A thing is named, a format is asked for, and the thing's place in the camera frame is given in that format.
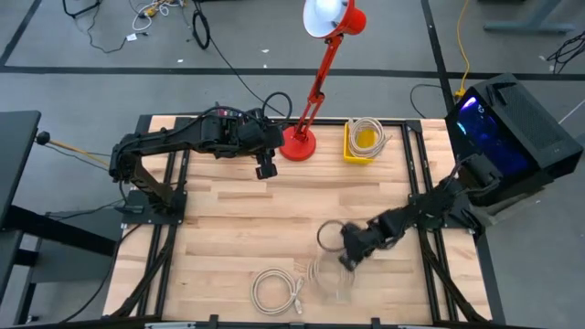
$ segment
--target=yellow bin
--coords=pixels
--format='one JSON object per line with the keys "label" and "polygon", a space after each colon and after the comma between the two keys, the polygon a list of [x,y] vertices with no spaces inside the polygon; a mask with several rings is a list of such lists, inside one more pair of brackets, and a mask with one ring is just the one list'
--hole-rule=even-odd
{"label": "yellow bin", "polygon": [[[370,147],[376,142],[376,133],[370,130],[365,130],[361,132],[357,137],[357,145],[359,147]],[[363,158],[354,156],[349,151],[349,125],[346,123],[346,127],[344,128],[344,160],[349,162],[350,164],[358,164],[358,165],[367,165],[371,164],[374,159],[373,158]]]}

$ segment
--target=lamp shade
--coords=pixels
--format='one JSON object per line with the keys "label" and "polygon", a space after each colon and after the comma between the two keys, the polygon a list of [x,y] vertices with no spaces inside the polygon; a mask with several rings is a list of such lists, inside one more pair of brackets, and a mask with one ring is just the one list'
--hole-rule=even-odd
{"label": "lamp shade", "polygon": [[333,37],[361,33],[367,19],[355,0],[306,0],[303,22],[312,37]]}

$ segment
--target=blue light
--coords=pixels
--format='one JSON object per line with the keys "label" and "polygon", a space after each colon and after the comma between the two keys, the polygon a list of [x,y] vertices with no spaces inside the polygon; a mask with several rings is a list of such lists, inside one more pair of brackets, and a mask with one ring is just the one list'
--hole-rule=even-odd
{"label": "blue light", "polygon": [[465,104],[463,105],[462,109],[466,109],[472,105],[474,105],[477,102],[477,99],[475,97],[470,98],[469,100],[467,100],[465,102]]}
{"label": "blue light", "polygon": [[459,126],[459,129],[461,129],[463,134],[467,134],[467,131],[465,131],[465,127],[463,127],[463,125],[460,122],[457,122],[457,125]]}

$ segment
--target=yellow cable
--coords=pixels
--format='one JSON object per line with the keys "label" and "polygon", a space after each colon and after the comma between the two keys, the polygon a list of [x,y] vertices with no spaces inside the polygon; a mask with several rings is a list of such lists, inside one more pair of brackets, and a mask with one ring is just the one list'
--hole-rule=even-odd
{"label": "yellow cable", "polygon": [[48,143],[53,144],[53,145],[55,145],[57,147],[60,147],[60,148],[64,148],[66,150],[70,150],[72,152],[77,152],[79,154],[83,154],[83,155],[89,157],[91,160],[97,161],[100,164],[105,165],[106,168],[110,167],[110,164],[108,164],[107,162],[105,162],[105,161],[101,160],[100,158],[98,158],[96,156],[93,156],[93,155],[91,155],[91,154],[89,154],[89,153],[87,153],[87,152],[85,152],[85,151],[83,151],[83,150],[81,150],[81,149],[79,149],[77,147],[73,147],[71,145],[67,145],[65,143],[57,142],[57,141],[52,141],[52,140],[51,141],[48,141]]}
{"label": "yellow cable", "polygon": [[459,44],[459,50],[461,51],[461,55],[465,60],[465,74],[463,74],[463,79],[461,80],[461,88],[455,92],[455,96],[463,97],[465,94],[465,80],[467,79],[467,75],[469,74],[469,70],[471,69],[471,65],[469,64],[469,59],[467,59],[467,55],[465,55],[465,50],[463,49],[463,44],[461,42],[461,21],[463,19],[463,14],[465,14],[465,9],[467,9],[467,5],[469,4],[469,0],[465,0],[465,5],[463,5],[463,9],[459,14],[459,19],[457,20],[457,43]]}

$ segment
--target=white lamp shade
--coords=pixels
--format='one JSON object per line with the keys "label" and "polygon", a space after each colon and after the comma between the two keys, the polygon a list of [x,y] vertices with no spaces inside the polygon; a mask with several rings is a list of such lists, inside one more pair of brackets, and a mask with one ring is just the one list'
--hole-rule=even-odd
{"label": "white lamp shade", "polygon": [[327,37],[347,11],[347,0],[306,0],[303,10],[304,28],[312,37]]}

